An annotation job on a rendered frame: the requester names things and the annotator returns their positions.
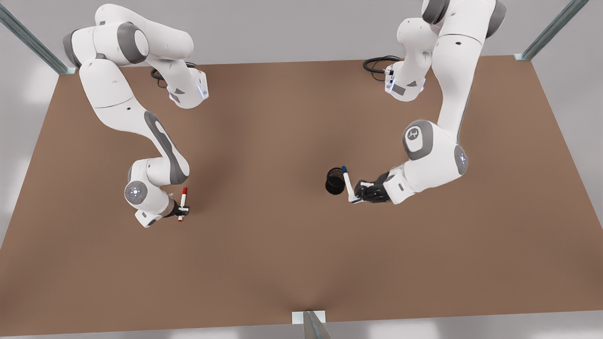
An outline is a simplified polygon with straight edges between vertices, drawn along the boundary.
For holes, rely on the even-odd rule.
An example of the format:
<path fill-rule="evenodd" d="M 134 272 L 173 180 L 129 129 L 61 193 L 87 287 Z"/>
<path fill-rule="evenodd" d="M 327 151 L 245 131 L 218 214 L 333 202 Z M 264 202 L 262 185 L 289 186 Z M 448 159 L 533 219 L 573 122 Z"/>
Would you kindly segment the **blue capped white marker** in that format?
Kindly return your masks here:
<path fill-rule="evenodd" d="M 346 166 L 342 166 L 342 175 L 344 176 L 344 182 L 345 182 L 345 187 L 348 193 L 348 201 L 355 203 L 356 201 L 356 196 L 355 196 L 355 191 L 351 185 L 351 180 L 347 171 Z"/>

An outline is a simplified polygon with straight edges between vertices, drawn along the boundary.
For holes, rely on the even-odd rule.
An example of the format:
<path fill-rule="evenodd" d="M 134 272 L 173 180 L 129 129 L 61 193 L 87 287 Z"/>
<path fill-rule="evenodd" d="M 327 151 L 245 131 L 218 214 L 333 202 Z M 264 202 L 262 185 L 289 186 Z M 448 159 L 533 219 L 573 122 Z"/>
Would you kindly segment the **black mesh pen cup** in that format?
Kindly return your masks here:
<path fill-rule="evenodd" d="M 339 195 L 345 190 L 344 173 L 342 168 L 336 167 L 326 175 L 325 189 L 332 195 Z"/>

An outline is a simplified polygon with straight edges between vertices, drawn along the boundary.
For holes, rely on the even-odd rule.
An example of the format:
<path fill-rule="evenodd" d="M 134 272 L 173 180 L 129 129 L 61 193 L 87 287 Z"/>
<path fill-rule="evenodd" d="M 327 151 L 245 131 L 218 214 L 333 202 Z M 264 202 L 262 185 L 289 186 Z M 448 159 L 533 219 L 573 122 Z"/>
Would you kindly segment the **silver frame post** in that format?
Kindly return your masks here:
<path fill-rule="evenodd" d="M 564 28 L 590 0 L 570 0 L 525 51 L 514 54 L 515 61 L 530 61 Z"/>
<path fill-rule="evenodd" d="M 45 64 L 58 75 L 73 75 L 77 73 L 75 67 L 67 67 L 54 53 L 52 53 L 24 24 L 19 21 L 4 5 L 0 4 L 0 22 L 12 32 L 20 41 L 34 52 Z"/>
<path fill-rule="evenodd" d="M 324 310 L 292 312 L 292 324 L 303 324 L 303 339 L 332 339 L 325 322 Z"/>

